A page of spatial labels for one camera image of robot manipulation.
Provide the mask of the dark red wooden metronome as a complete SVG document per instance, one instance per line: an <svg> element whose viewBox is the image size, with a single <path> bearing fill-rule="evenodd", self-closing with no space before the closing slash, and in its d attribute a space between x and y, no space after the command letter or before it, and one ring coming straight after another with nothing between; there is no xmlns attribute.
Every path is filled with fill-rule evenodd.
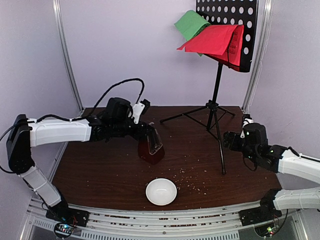
<svg viewBox="0 0 320 240"><path fill-rule="evenodd" d="M162 139L153 122L147 123L138 139L138 156L151 165L156 165L165 156Z"/></svg>

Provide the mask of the red paper sheet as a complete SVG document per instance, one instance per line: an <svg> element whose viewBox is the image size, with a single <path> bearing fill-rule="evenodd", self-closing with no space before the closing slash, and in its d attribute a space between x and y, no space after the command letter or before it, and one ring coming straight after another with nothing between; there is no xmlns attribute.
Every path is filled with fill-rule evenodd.
<svg viewBox="0 0 320 240"><path fill-rule="evenodd" d="M244 29L243 25L235 24L210 25L177 50L209 55L230 67L239 67Z"/></svg>

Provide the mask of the green paper sheet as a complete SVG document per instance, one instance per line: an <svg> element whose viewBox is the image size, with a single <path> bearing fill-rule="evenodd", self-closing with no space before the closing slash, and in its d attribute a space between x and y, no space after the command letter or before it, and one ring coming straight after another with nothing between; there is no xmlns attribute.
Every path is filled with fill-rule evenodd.
<svg viewBox="0 0 320 240"><path fill-rule="evenodd" d="M188 10L176 23L175 28L182 34L186 41L199 35L206 27L211 24L196 13L194 10Z"/></svg>

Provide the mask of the black music stand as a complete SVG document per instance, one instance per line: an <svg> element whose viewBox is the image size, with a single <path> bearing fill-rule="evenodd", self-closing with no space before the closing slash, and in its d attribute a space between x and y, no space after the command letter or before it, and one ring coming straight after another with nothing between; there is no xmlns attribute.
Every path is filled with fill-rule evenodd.
<svg viewBox="0 0 320 240"><path fill-rule="evenodd" d="M171 116L169 118L161 119L159 122L164 122L177 119L179 117L187 117L192 121L206 127L206 131L212 135L219 144L220 161L222 174L226 174L225 160L223 153L223 140L221 137L219 120L221 119L217 115L217 111L221 110L224 114L229 114L232 117L234 113L219 106L217 103L218 92L221 82L221 75L223 66L227 66L240 73L248 73L251 68L251 62L253 59L253 51L256 37L256 27L258 19L259 2L257 0L198 0L196 2L195 10L187 11L188 14L198 14L204 18L208 23L213 25L225 25L227 23L241 23L244 25L244 36L249 36L249 40L246 40L241 47L240 65L231 65L224 60L219 60L217 57L211 57L211 59L218 62L215 86L213 90L212 99L208 100L205 106L195 108L191 111L183 112L181 114ZM199 120L193 118L190 114L199 112L205 109L209 109L209 117L207 124L203 124Z"/></svg>

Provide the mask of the clear plastic metronome cover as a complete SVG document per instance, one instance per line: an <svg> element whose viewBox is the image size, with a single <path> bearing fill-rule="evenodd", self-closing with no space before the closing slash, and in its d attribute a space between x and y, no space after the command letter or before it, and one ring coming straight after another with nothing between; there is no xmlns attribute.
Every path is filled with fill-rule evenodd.
<svg viewBox="0 0 320 240"><path fill-rule="evenodd" d="M146 137L147 137L149 154L150 155L156 154L163 147L163 143L153 122L150 122L147 124Z"/></svg>

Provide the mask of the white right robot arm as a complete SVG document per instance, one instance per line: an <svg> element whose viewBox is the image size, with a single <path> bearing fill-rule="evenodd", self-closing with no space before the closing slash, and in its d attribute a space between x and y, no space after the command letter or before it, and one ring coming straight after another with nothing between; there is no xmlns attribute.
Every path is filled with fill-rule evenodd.
<svg viewBox="0 0 320 240"><path fill-rule="evenodd" d="M298 153L292 147L270 145L265 126L257 122L244 125L240 133L225 132L223 146L240 152L255 167L293 175L317 184L320 182L319 159ZM242 226L249 226L280 217L284 210L319 208L319 187L296 190L274 188L260 200L258 207L241 210L238 214Z"/></svg>

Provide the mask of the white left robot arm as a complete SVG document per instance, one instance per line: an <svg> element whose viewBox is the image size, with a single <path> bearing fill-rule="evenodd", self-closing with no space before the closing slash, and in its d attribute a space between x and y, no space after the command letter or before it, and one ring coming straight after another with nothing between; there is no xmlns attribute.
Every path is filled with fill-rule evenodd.
<svg viewBox="0 0 320 240"><path fill-rule="evenodd" d="M47 178L33 159L33 150L48 150L69 142L109 142L113 138L130 136L138 142L138 157L152 165L165 156L158 131L152 122L141 120L150 102L146 99L131 104L121 97L108 100L105 109L96 115L75 119L46 116L28 118L19 114L14 124L3 133L9 169L7 174L22 178L46 206L46 217L72 227L86 226L89 213L71 208L63 194Z"/></svg>

